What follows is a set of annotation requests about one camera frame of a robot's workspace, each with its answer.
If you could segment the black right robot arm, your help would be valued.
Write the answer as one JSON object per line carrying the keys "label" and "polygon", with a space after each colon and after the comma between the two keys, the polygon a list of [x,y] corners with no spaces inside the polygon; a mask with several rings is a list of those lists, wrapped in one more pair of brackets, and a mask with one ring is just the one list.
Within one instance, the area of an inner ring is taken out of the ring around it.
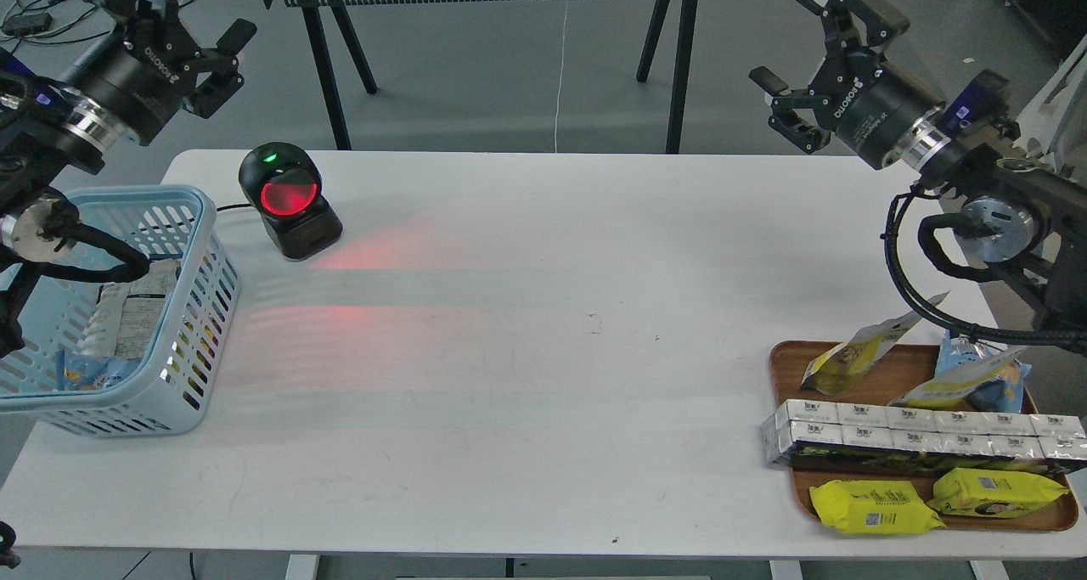
{"label": "black right robot arm", "polygon": [[[795,0],[819,18],[825,54],[794,90],[760,66],[769,127],[803,153],[838,138],[875,171],[904,163],[919,178],[894,197],[882,234],[894,286],[913,312],[952,335],[1010,346],[1057,346],[1084,355],[1084,185],[1019,147],[1009,81],[980,70],[952,101],[886,56],[910,23],[886,0]],[[1033,310],[1030,329],[995,329],[937,308],[907,279],[899,229],[914,200],[951,194],[955,212],[923,217],[917,243],[936,270],[1005,283]]]}

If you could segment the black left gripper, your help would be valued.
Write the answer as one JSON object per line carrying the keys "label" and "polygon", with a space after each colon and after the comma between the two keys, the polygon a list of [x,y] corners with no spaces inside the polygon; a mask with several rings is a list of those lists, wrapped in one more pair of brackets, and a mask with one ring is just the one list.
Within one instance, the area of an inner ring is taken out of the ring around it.
{"label": "black left gripper", "polygon": [[71,66],[70,92],[132,142],[151,144],[180,111],[210,118],[242,88],[251,20],[207,48],[180,23],[178,0],[105,0],[105,12],[113,30]]}

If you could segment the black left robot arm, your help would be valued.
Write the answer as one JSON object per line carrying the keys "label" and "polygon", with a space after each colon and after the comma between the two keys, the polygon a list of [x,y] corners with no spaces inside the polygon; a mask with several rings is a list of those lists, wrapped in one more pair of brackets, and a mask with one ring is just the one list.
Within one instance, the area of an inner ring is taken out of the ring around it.
{"label": "black left robot arm", "polygon": [[121,138],[148,146],[180,110],[211,115],[240,90],[238,54],[257,34],[237,18],[217,43],[199,46],[178,0],[86,0],[114,28],[65,77],[38,76],[3,53],[3,269],[17,267],[1,294],[3,354],[24,346],[17,321],[39,279],[124,283],[150,259],[82,220],[52,188],[67,166],[96,174]]}

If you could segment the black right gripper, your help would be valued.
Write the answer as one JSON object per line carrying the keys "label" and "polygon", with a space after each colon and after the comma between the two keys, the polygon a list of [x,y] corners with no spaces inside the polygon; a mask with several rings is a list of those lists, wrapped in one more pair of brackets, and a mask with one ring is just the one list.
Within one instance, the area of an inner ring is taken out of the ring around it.
{"label": "black right gripper", "polygon": [[[823,62],[811,83],[816,96],[794,92],[766,66],[750,70],[750,80],[769,96],[769,127],[805,154],[825,148],[834,133],[874,169],[889,166],[904,133],[946,104],[886,61],[887,47],[911,22],[888,0],[795,1],[819,16],[824,31]],[[812,110],[819,125],[799,110]]]}

